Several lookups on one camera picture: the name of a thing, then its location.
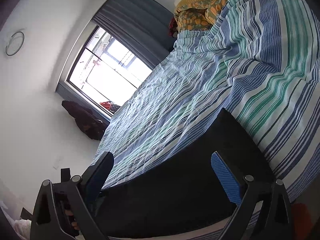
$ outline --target metal screw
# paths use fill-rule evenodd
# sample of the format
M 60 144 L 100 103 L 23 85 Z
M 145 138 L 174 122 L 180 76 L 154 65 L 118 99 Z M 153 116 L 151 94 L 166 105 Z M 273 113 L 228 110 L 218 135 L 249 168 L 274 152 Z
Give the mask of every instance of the metal screw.
M 80 180 L 81 180 L 81 176 L 79 176 L 79 175 L 75 175 L 72 177 L 73 182 L 79 182 Z
M 251 176 L 251 175 L 246 175 L 244 178 L 249 182 L 254 180 L 253 176 Z
M 50 184 L 50 180 L 46 179 L 42 182 L 43 186 L 48 186 Z
M 280 179 L 277 179 L 277 180 L 276 180 L 276 184 L 278 184 L 278 185 L 280 185 L 280 186 L 281 186 L 281 185 L 283 185 L 283 181 L 282 181 L 282 180 L 280 180 Z

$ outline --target orange flower pattern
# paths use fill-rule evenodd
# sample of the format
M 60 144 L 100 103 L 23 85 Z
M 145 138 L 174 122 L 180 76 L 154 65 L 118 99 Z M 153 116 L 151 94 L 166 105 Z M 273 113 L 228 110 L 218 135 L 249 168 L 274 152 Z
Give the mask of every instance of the orange flower pattern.
M 210 30 L 226 3 L 227 0 L 202 0 L 177 7 L 174 18 L 178 23 L 178 31 Z

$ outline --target striped blanket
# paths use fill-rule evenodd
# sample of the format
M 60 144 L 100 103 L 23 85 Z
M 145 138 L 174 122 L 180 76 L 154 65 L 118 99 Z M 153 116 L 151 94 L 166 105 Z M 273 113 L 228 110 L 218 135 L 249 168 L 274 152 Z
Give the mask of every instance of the striped blanket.
M 111 151 L 115 166 L 104 187 L 175 155 L 224 107 L 294 200 L 319 171 L 319 32 L 304 0 L 228 0 L 211 30 L 180 33 L 106 130 L 95 160 Z

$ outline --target gray curtain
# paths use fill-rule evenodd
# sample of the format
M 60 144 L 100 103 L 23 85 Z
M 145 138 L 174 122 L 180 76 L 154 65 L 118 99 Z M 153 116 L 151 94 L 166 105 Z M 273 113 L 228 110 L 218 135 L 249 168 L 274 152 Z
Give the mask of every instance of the gray curtain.
M 92 20 L 154 69 L 173 50 L 172 18 L 154 0 L 107 0 Z

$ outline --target orange object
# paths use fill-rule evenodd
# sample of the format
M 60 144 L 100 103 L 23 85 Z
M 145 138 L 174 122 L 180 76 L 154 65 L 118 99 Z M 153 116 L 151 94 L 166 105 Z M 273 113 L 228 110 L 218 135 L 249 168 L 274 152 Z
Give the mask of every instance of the orange object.
M 305 240 L 312 230 L 313 224 L 305 204 L 297 203 L 291 206 L 294 224 L 294 239 Z

